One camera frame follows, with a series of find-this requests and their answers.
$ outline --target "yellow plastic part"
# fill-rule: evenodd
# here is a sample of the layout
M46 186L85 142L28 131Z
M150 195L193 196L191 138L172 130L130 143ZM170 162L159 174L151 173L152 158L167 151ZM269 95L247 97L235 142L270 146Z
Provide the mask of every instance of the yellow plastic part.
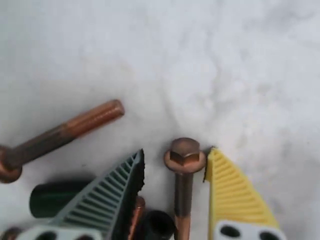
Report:
M248 178L215 147L208 156L205 180L210 182L209 240L213 239L216 223L221 220L279 228Z

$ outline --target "white plastic base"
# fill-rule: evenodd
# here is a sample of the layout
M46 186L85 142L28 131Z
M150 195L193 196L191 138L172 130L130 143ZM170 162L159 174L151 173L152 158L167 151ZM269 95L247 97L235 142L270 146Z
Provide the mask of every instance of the white plastic base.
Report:
M214 240L287 240L277 228L242 223L219 221L214 230Z
M98 230L77 227L57 227L51 225L36 225L21 233L16 240L102 240Z

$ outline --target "hex head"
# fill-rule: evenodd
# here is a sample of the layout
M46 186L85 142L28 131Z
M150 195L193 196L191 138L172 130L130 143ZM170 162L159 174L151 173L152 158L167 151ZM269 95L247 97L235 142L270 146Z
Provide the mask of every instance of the hex head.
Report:
M176 173L195 173L206 165L206 156L194 139L182 137L174 140L164 155L165 165Z
M8 151L11 151L10 148L0 145L0 183L10 184L18 180L22 173L22 167L9 170L4 165L3 161L6 158Z

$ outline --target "green cylinder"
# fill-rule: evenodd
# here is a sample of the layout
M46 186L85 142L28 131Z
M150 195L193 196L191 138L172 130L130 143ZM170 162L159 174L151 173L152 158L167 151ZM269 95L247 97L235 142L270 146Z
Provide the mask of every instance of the green cylinder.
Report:
M65 181L40 184L30 196L30 212L35 218L53 218L91 181Z

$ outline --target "bolt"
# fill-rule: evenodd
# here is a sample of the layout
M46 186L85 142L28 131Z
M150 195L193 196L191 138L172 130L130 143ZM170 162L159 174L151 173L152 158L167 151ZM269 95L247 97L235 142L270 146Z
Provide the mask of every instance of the bolt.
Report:
M164 154L164 164L175 173L175 239L188 240L194 173L204 168L206 156L200 151L200 144L196 140L182 137L172 142L170 150Z
M108 101L15 147L0 146L0 182L12 183L22 166L125 114L119 100Z
M15 240L21 232L21 228L11 227L0 236L0 240Z
M141 219L145 209L146 209L145 199L142 196L137 196L135 200L135 209L133 211L133 217L131 220L131 227L130 227L128 240L134 239L138 222Z

